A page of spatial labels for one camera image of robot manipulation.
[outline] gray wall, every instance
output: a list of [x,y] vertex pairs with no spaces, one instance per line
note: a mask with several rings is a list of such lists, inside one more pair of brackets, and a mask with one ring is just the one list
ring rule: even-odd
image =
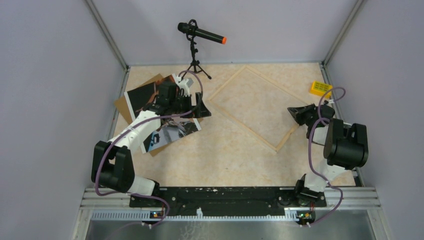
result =
[[129,65],[188,64],[179,22],[226,36],[196,38],[201,63],[321,61],[356,0],[94,0]]
[[2,0],[0,33],[0,239],[69,239],[123,71],[82,0]]
[[396,239],[422,239],[424,1],[368,1],[329,65],[349,122],[367,125],[365,181]]

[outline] black microphone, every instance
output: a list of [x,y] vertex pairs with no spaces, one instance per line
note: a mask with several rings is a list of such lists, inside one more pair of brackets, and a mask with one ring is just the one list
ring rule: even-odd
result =
[[220,44],[225,44],[227,42],[227,38],[225,36],[220,36],[218,34],[202,30],[196,25],[191,25],[185,22],[178,23],[178,31],[183,34],[192,35],[194,37],[201,37],[207,40],[211,40]]

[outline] tripod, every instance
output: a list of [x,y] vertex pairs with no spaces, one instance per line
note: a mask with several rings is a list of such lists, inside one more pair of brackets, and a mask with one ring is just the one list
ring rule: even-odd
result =
[[[194,19],[190,20],[188,22],[188,24],[191,25],[191,26],[193,26],[194,27],[193,28],[194,30],[198,28],[198,24],[197,24],[196,20],[194,20]],[[187,37],[187,40],[190,41],[190,51],[191,51],[191,57],[192,57],[192,61],[190,63],[190,66],[187,68],[187,70],[190,70],[192,67],[194,67],[194,71],[193,72],[195,74],[204,72],[204,74],[206,74],[206,76],[207,76],[208,79],[212,79],[212,77],[207,72],[205,72],[205,70],[203,70],[203,68],[199,65],[200,64],[200,61],[199,60],[196,60],[196,53],[198,53],[199,50],[195,47],[195,45],[197,44],[195,42],[195,35],[192,35],[190,37],[189,36],[189,33],[187,33],[186,34],[186,37]]]

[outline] yellow block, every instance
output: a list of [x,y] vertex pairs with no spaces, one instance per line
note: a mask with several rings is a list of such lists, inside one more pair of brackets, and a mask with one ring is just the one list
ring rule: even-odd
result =
[[[323,82],[319,82],[319,81],[313,81],[312,86],[310,86],[310,90],[309,92],[311,94],[315,94],[318,96],[323,96],[328,90],[332,89],[333,86],[329,85],[329,84],[325,84]],[[329,92],[326,96],[326,98],[330,98],[331,97],[331,92]]]

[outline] wire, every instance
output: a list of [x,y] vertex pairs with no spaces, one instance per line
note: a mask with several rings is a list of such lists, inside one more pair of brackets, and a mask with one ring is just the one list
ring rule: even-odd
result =
[[325,214],[323,217],[321,217],[320,219],[318,219],[318,220],[316,220],[316,221],[314,221],[313,223],[310,223],[309,224],[309,226],[313,226],[313,225],[316,225],[316,224],[318,224],[319,222],[321,222],[322,220],[324,220],[324,219],[326,219],[326,218],[328,218],[332,213],[334,213],[336,210],[337,210],[337,208],[340,206],[340,204],[342,204],[342,200],[343,200],[343,191],[342,191],[342,189],[340,189],[339,187],[336,187],[336,186],[333,186],[333,185],[331,185],[331,183],[330,183],[330,181],[328,180],[328,178],[326,178],[326,176],[324,176],[324,175],[322,175],[321,173],[319,173],[319,172],[317,172],[315,169],[314,169],[314,166],[312,165],[312,139],[314,138],[314,133],[315,133],[315,129],[317,128],[317,126],[318,126],[318,124],[319,123],[322,123],[324,126],[326,126],[329,122],[330,122],[330,120],[328,119],[328,118],[324,118],[324,117],[321,117],[321,103],[322,103],[322,101],[323,101],[323,99],[324,99],[324,97],[328,94],[328,93],[330,93],[331,91],[334,91],[334,90],[336,90],[336,89],[341,89],[341,90],[343,90],[343,95],[341,96],[341,97],[339,97],[339,98],[337,98],[337,99],[335,99],[334,100],[334,102],[336,102],[336,101],[339,101],[340,99],[342,99],[344,96],[345,96],[345,94],[346,94],[346,89],[344,89],[343,87],[340,87],[340,86],[338,86],[338,87],[334,87],[334,88],[332,88],[332,89],[330,89],[330,90],[328,90],[327,92],[325,92],[324,93],[324,95],[321,97],[321,99],[319,100],[319,105],[318,105],[318,116],[319,116],[319,119],[318,120],[316,120],[315,121],[315,123],[313,124],[313,126],[312,126],[312,129],[310,130],[310,136],[309,136],[309,139],[308,139],[308,148],[307,148],[307,154],[308,154],[308,160],[309,160],[309,168],[310,168],[310,170],[315,174],[315,175],[317,175],[317,176],[319,176],[319,177],[321,177],[327,184],[328,184],[328,186],[331,188],[331,189],[334,189],[334,190],[338,190],[339,192],[340,192],[340,199],[338,200],[338,203],[333,207],[333,209],[331,209],[329,212],[327,212],[327,214]]
[[[141,122],[139,122],[139,123],[137,123],[136,125],[134,125],[132,128],[133,129],[135,129],[135,128],[137,128],[137,127],[139,127],[140,125],[142,125],[142,124],[145,124],[145,123],[147,123],[147,122],[149,122],[149,121],[152,121],[152,120],[156,120],[156,119],[167,119],[167,118],[175,118],[175,117],[182,117],[182,116],[185,116],[185,115],[188,115],[188,114],[191,114],[194,110],[196,110],[199,106],[200,106],[200,104],[202,103],[202,97],[203,97],[203,85],[202,85],[202,82],[200,81],[200,78],[196,75],[196,73],[194,73],[193,71],[190,71],[190,70],[184,70],[184,71],[181,71],[179,74],[178,74],[178,76],[180,76],[182,73],[189,73],[189,74],[192,74],[196,79],[197,79],[197,81],[198,81],[198,83],[199,83],[199,85],[200,85],[200,98],[199,98],[199,100],[198,100],[198,102],[197,102],[197,104],[196,104],[196,106],[194,106],[193,107],[193,109],[191,109],[190,111],[187,111],[187,112],[184,112],[184,113],[181,113],[181,114],[174,114],[174,115],[167,115],[167,116],[155,116],[155,117],[152,117],[152,118],[149,118],[149,119],[146,119],[146,120],[143,120],[143,121],[141,121]],[[104,192],[104,193],[101,193],[100,191],[99,191],[99,179],[100,179],[100,173],[101,173],[101,171],[102,171],[102,167],[103,167],[103,164],[105,164],[105,161],[106,161],[106,159],[107,159],[107,157],[108,157],[108,155],[109,155],[109,153],[110,153],[110,151],[111,151],[111,149],[113,148],[113,146],[115,146],[115,144],[119,141],[119,140],[121,140],[124,136],[126,136],[129,132],[131,132],[132,131],[132,129],[128,129],[128,130],[126,130],[126,131],[124,131],[121,135],[119,135],[110,145],[109,145],[109,147],[106,149],[106,151],[104,152],[104,154],[103,154],[103,157],[101,158],[101,161],[100,161],[100,164],[99,164],[99,166],[98,166],[98,169],[97,169],[97,173],[96,173],[96,175],[95,175],[95,183],[94,183],[94,189],[95,189],[95,193],[97,194],[97,195],[99,195],[99,196],[107,196],[107,195],[110,195],[110,194],[116,194],[116,193],[119,193],[118,191],[109,191],[109,192]],[[155,226],[157,226],[158,224],[160,224],[165,218],[166,218],[166,216],[168,215],[168,213],[170,212],[170,205],[168,204],[168,202],[167,201],[165,201],[164,199],[162,199],[162,198],[160,198],[160,197],[157,197],[157,196],[147,196],[147,195],[141,195],[141,194],[137,194],[137,193],[133,193],[133,194],[131,194],[132,196],[135,196],[135,197],[139,197],[139,198],[146,198],[146,199],[155,199],[155,200],[159,200],[159,201],[161,201],[162,203],[164,203],[165,205],[166,205],[166,211],[165,211],[165,214],[162,216],[162,218],[158,221],[158,222],[156,222],[155,224],[153,224],[153,225],[149,225],[150,226],[150,228],[153,228],[153,227],[155,227]],[[124,226],[121,226],[120,228],[118,228],[117,230],[115,230],[114,232],[112,232],[112,234],[110,234],[108,237],[106,237],[106,239],[109,239],[110,237],[112,237],[113,235],[115,235],[118,231],[120,231],[120,230],[122,230],[122,229],[124,229],[124,228],[126,228],[126,227],[128,227],[128,226],[131,226],[131,225],[135,225],[135,224],[142,224],[142,225],[144,225],[143,223],[139,223],[139,222],[130,222],[130,223],[128,223],[128,224],[126,224],[126,225],[124,225]]]

